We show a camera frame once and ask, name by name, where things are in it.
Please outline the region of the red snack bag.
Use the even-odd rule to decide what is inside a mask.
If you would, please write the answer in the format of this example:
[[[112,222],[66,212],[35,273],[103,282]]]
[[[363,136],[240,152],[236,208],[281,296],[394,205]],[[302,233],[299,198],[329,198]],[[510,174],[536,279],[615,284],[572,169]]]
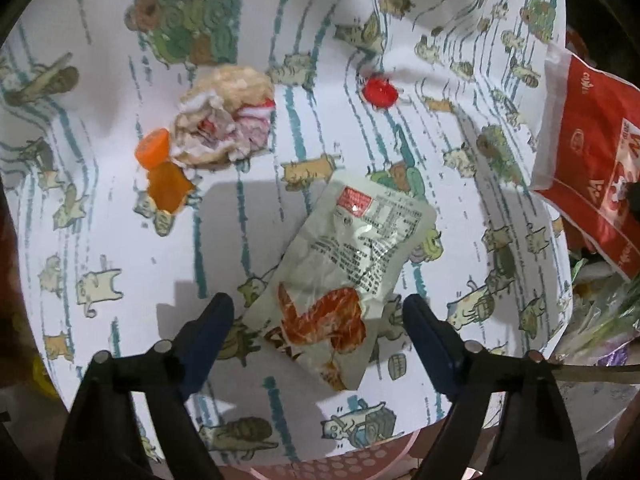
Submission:
[[[548,47],[530,186],[627,280],[639,275],[639,89]]]

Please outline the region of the orange bottle cap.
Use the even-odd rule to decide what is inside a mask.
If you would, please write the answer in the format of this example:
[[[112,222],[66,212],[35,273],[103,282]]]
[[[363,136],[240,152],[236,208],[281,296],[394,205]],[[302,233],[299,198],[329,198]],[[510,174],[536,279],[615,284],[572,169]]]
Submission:
[[[166,162],[169,152],[170,132],[166,128],[158,128],[139,141],[134,150],[134,157],[142,168],[151,170]]]

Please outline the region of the beige paper wrapper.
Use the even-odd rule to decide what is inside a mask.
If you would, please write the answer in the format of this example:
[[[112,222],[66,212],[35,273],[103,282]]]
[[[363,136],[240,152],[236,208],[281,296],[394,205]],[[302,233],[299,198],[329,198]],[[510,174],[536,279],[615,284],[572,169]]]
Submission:
[[[170,156],[190,167],[223,167],[267,148],[276,109],[271,79],[250,66],[224,64],[180,99]]]

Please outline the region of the pink perforated plastic basket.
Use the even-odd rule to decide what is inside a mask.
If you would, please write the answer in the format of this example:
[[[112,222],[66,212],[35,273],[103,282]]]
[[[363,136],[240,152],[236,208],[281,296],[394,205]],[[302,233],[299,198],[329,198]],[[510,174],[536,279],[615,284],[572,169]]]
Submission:
[[[396,440],[323,460],[273,466],[221,466],[225,479],[411,479],[444,420]]]

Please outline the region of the clear plastic bag of greens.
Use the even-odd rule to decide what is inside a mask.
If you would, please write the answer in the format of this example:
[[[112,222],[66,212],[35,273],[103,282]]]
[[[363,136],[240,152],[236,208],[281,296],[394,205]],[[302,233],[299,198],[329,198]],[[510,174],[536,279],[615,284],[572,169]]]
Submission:
[[[553,352],[567,365],[619,366],[639,338],[639,279],[624,278],[602,257],[572,266],[573,313]]]

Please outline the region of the cat print white tablecloth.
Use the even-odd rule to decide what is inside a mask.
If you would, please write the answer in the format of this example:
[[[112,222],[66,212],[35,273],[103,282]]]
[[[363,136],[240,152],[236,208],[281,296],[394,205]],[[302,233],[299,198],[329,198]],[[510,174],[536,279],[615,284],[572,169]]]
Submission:
[[[188,409],[227,465],[310,462],[442,419],[400,324],[419,294],[465,339],[550,354],[572,310],[560,217],[528,187],[565,0],[32,0],[1,33],[1,180],[28,322],[71,404],[91,357],[145,351],[216,292],[243,314],[336,170],[425,200],[359,387],[241,324]],[[138,142],[220,64],[274,85],[265,151],[156,208]],[[369,77],[399,100],[363,99]]]

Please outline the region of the red bottle cap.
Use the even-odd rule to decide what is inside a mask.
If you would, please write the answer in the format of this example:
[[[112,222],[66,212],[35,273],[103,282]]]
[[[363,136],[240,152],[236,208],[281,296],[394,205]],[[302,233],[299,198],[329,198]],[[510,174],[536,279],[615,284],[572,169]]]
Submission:
[[[387,110],[399,100],[399,91],[385,78],[369,77],[361,88],[363,99],[375,108]]]

